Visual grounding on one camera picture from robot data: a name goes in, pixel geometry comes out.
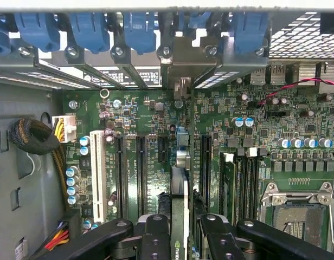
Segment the short PCIe expansion slot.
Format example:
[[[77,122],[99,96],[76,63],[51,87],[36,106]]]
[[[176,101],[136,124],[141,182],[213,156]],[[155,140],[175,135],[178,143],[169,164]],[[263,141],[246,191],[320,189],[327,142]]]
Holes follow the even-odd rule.
[[[159,136],[157,139],[158,144],[158,162],[159,163],[167,163],[168,162],[168,137],[167,136]]]

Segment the open dark grey PC case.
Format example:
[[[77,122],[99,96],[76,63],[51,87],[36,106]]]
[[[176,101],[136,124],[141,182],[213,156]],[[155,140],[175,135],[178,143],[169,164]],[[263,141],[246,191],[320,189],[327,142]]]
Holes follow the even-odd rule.
[[[155,13],[156,50],[138,55],[125,43],[123,13],[144,11]],[[18,12],[54,14],[60,50],[45,53],[25,42]],[[77,45],[68,16],[73,12],[104,13],[109,51],[93,54]],[[211,15],[205,29],[178,31],[179,12]],[[235,53],[235,12],[268,13],[262,47],[253,53]],[[334,0],[0,0],[0,19],[11,44],[11,53],[0,56],[0,260],[31,260],[87,233],[80,232],[68,201],[65,143],[53,134],[52,117],[66,115],[66,93],[168,90],[159,51],[182,36],[194,47],[203,36],[218,40],[220,62],[196,91],[237,80],[334,84]]]

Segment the blue card retention clip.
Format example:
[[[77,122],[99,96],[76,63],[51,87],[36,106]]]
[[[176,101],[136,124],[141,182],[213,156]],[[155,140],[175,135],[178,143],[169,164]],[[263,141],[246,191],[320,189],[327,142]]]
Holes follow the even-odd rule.
[[[11,53],[11,44],[8,27],[5,22],[0,19],[0,56]]]
[[[267,12],[235,12],[232,19],[235,53],[253,53],[262,47],[268,26]]]
[[[18,12],[14,14],[21,38],[43,52],[60,50],[60,33],[54,14]]]
[[[124,12],[125,43],[138,55],[152,53],[156,50],[155,13]]]
[[[73,12],[68,16],[77,45],[93,54],[109,51],[110,35],[104,13]]]
[[[178,31],[187,29],[205,29],[211,12],[179,12]]]

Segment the long PCIe expansion slot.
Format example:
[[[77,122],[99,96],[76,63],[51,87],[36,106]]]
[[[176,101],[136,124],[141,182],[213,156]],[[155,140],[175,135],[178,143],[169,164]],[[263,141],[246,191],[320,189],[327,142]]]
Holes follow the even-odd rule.
[[[126,140],[123,135],[114,138],[115,176],[117,192],[117,214],[128,219],[128,176],[126,161]]]
[[[138,216],[147,214],[147,139],[136,136]]]
[[[200,146],[200,187],[204,199],[205,209],[210,210],[210,189],[211,189],[211,143],[210,135],[201,135]]]

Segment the empty RAM slot white clip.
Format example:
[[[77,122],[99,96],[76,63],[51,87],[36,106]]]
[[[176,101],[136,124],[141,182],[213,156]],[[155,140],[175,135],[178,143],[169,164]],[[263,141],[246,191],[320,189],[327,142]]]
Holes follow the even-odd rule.
[[[258,182],[258,151],[256,147],[248,150],[248,218],[256,218],[256,192]]]

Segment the installed green RAM stick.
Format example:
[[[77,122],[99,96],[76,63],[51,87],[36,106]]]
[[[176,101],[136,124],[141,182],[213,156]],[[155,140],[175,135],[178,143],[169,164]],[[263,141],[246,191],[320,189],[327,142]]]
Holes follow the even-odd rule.
[[[219,212],[234,225],[236,222],[236,165],[234,154],[220,153]]]

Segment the CPU socket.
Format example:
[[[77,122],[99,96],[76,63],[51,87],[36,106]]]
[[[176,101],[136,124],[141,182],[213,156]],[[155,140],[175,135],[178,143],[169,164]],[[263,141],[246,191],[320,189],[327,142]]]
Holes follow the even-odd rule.
[[[326,181],[313,190],[281,190],[270,182],[260,199],[259,221],[332,253],[329,204],[334,227],[334,189]]]

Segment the empty RAM slot black clip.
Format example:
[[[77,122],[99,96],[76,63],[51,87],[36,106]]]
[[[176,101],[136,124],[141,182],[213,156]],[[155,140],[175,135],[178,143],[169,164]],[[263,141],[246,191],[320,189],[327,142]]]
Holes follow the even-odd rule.
[[[239,203],[238,203],[238,220],[242,220],[246,217],[246,189],[247,189],[247,175],[246,175],[246,157],[245,149],[237,149],[237,174],[239,177]]]

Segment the metal socket locking lever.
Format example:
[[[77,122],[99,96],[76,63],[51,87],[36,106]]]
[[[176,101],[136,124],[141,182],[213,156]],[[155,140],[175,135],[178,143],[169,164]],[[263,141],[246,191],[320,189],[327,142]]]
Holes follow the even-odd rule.
[[[333,213],[332,213],[332,205],[329,204],[329,233],[330,233],[330,241],[332,244],[332,253],[334,254],[334,227],[333,227]]]

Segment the white PCI expansion slot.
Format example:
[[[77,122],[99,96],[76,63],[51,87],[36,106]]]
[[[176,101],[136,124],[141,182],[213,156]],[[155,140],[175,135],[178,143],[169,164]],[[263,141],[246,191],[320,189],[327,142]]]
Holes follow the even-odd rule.
[[[104,131],[89,133],[91,149],[91,174],[93,218],[104,223],[107,217],[107,186]]]

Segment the white power connector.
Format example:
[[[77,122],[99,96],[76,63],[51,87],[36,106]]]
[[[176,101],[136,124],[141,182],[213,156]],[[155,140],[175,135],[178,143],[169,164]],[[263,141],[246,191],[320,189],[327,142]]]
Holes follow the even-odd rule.
[[[53,134],[60,143],[76,141],[75,115],[60,115],[52,117]]]

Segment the green motherboard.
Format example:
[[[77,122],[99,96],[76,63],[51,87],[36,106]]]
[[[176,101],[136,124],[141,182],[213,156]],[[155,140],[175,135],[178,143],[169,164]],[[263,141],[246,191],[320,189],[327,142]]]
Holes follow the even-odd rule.
[[[236,165],[236,225],[239,177],[237,149],[245,149],[246,217],[248,218],[248,150],[258,151],[256,218],[260,199],[270,182],[281,190],[318,189],[326,181],[334,189],[334,84],[308,79],[294,86],[248,84],[242,80],[215,89],[196,91],[197,128],[210,134],[212,171],[210,210],[220,214],[220,153],[234,154]],[[182,115],[173,104],[170,90],[122,92],[68,92],[64,97],[66,115],[75,115],[76,141],[65,143],[68,201],[80,219],[80,232],[103,224],[93,218],[91,131],[104,131],[107,217],[119,218],[115,176],[114,138],[126,140],[128,176],[128,219],[136,223],[137,163],[136,136],[147,139],[147,214],[158,213],[158,195],[170,195],[171,167],[175,162],[173,129]],[[159,136],[168,137],[168,162],[158,162]]]

